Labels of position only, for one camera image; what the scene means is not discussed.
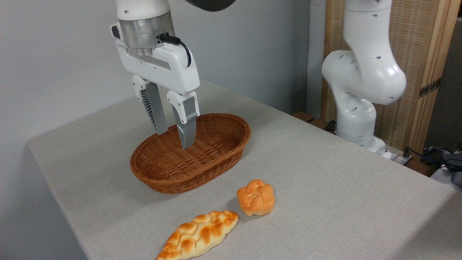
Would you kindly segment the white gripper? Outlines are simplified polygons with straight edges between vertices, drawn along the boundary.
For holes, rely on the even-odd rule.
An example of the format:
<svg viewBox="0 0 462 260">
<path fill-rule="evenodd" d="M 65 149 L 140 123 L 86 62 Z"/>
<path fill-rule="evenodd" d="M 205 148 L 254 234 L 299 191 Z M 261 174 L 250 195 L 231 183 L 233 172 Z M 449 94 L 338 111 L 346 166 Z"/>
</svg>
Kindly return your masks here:
<svg viewBox="0 0 462 260">
<path fill-rule="evenodd" d="M 117 51 L 127 71 L 137 99 L 142 102 L 158 135 L 168 130 L 160 91 L 157 85 L 170 89 L 168 102 L 172 106 L 183 149 L 195 142 L 196 117 L 200 116 L 195 90 L 200 79 L 192 54 L 182 45 L 162 43 L 154 49 L 131 49 L 123 41 L 118 23 L 111 26 Z"/>
</svg>

